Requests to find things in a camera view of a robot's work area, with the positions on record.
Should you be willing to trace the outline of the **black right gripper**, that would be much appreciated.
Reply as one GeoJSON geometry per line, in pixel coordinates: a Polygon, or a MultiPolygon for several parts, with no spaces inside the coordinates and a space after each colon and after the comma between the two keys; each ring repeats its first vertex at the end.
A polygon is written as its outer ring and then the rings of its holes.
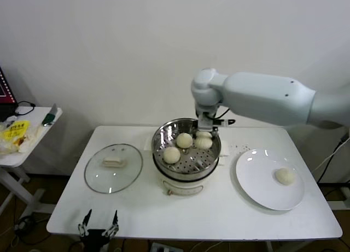
{"type": "Polygon", "coordinates": [[[197,115],[197,128],[196,134],[200,132],[200,129],[212,129],[211,135],[212,138],[218,136],[218,127],[214,126],[214,118],[216,116],[216,112],[196,112],[197,115]]]}

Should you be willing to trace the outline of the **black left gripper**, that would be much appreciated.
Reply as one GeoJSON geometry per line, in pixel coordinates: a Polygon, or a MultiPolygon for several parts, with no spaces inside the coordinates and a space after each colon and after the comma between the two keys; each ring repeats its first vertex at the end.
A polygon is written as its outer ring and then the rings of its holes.
{"type": "Polygon", "coordinates": [[[112,225],[106,230],[90,229],[87,225],[90,220],[92,209],[85,215],[83,222],[78,225],[78,231],[83,238],[84,252],[100,252],[101,249],[110,242],[109,237],[114,237],[119,231],[118,211],[115,211],[112,225]]]}

